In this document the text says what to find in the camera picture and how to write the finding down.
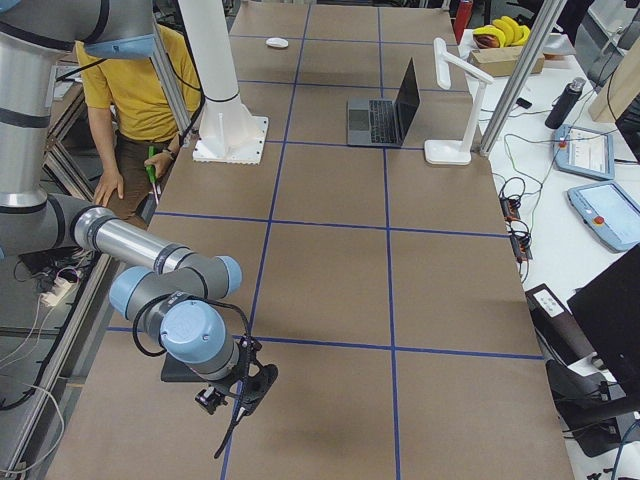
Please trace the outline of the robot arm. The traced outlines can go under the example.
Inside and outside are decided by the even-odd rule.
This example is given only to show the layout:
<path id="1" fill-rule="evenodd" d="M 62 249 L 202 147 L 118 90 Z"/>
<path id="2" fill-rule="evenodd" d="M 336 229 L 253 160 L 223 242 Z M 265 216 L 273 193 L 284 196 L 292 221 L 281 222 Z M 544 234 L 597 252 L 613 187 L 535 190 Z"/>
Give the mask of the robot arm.
<path id="1" fill-rule="evenodd" d="M 260 343 L 234 339 L 220 310 L 242 281 L 231 257 L 208 258 L 116 217 L 110 210 L 40 186 L 56 61 L 76 42 L 98 58 L 143 59 L 159 35 L 148 1 L 5 1 L 1 5 L 1 253 L 79 246 L 126 262 L 113 283 L 114 308 L 159 353 L 206 382 L 208 412 L 235 405 L 231 424 L 251 415 L 278 370 L 258 361 Z"/>

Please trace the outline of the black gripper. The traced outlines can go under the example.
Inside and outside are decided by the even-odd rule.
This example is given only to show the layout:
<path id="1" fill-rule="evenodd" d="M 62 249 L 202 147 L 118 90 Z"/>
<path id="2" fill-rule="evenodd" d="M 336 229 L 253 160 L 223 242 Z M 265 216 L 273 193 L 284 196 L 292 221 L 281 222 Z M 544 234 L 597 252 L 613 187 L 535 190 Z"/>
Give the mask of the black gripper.
<path id="1" fill-rule="evenodd" d="M 214 459 L 218 459 L 224 453 L 236 427 L 246 415 L 253 414 L 277 379 L 278 368 L 275 364 L 251 362 L 250 366 L 258 368 L 255 375 L 245 375 L 244 368 L 236 366 L 228 376 L 208 382 L 208 387 L 213 386 L 226 398 L 236 398 L 240 403 L 239 410 L 232 414 L 225 435 L 213 454 Z"/>

